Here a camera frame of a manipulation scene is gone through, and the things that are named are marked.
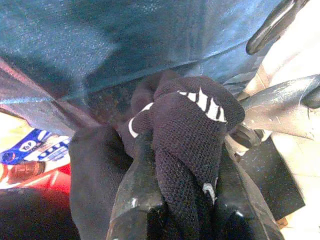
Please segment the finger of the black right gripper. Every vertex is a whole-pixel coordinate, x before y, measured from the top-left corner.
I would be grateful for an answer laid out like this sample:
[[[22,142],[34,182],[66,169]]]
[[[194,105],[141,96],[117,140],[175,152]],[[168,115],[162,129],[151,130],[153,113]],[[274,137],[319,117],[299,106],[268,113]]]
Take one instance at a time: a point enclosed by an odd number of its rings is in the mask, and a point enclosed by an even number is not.
[[[245,111],[242,124],[249,129],[320,139],[318,74],[270,86],[244,99],[241,105]]]
[[[248,40],[246,52],[253,55],[262,50],[271,40],[279,37],[308,2],[308,0],[282,0]]]

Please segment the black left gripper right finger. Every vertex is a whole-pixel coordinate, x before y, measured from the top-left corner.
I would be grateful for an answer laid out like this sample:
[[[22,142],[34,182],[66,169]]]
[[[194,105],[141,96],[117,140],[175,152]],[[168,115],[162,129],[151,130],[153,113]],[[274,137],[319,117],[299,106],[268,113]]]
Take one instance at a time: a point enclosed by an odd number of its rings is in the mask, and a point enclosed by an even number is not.
[[[259,188],[225,146],[217,181],[217,239],[284,239]]]

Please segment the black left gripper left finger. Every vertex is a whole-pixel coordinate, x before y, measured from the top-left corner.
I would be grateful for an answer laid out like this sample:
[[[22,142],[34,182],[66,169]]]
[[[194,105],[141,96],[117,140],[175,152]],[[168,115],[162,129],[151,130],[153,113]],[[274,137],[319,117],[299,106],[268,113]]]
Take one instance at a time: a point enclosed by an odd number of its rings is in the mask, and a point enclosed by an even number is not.
[[[152,132],[136,138],[133,162],[115,197],[108,240],[158,240],[164,228],[164,199],[157,177]]]

